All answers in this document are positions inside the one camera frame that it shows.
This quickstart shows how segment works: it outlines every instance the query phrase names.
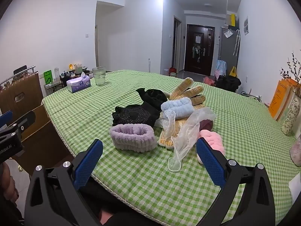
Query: person's arm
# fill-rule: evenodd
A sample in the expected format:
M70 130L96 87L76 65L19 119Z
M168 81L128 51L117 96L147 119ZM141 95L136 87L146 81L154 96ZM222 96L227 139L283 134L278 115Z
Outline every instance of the person's arm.
M13 177L11 177L11 173L8 165L3 162L3 173L0 177L0 186L3 189L3 195L6 200L10 200L11 202L16 202L19 198L19 194L17 189L15 188L15 182Z

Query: cardboard box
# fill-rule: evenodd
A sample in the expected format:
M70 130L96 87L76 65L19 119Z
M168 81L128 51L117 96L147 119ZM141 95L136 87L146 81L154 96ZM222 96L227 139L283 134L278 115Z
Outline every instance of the cardboard box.
M39 81L39 73L27 75L0 91L0 109L4 114L13 112L13 118L7 125L14 123L21 116L39 107L43 94Z
M45 168L56 167L70 152L56 132L43 105L35 108L36 121L22 133L24 153L12 158L32 175L37 165Z

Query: green checkered tablecloth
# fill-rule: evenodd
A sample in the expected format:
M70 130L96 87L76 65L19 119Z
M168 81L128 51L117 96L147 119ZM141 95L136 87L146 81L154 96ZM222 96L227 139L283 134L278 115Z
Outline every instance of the green checkered tablecloth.
M197 161L195 147L182 160L178 173L168 171L172 150L158 146L143 154L117 150L109 135L115 106L141 104L138 88L171 92L182 80L154 73L121 70L108 73L105 86L77 93L59 90L43 100L59 135L73 155L86 150L94 139L103 142L103 155L94 178L117 198L145 216L168 225L196 225L216 198L220 188ZM205 105L217 114L213 131L223 138L227 159L241 165L265 165L272 185L276 222L292 205L288 182L300 169L290 159L293 137L285 136L266 107L246 97L203 85ZM156 136L161 129L154 128ZM225 218L233 217L243 192L239 187Z

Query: brown front door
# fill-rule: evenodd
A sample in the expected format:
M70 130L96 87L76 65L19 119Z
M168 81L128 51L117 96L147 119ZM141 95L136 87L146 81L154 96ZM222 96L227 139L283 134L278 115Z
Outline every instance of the brown front door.
M214 27L187 25L185 71L210 76L214 49Z

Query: gray refrigerator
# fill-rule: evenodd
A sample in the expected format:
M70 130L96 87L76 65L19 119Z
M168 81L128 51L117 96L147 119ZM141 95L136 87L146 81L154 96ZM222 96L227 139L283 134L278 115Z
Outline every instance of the gray refrigerator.
M221 28L220 29L218 60L223 60L227 63L227 76L228 76L229 73L231 72L233 66L235 66L237 68L239 48L238 48L237 56L236 56L237 49L236 49L235 54L233 56L238 31L231 30L233 35L228 37L228 38L225 36L225 32L227 32L227 31L228 31L228 29L226 29L226 28Z

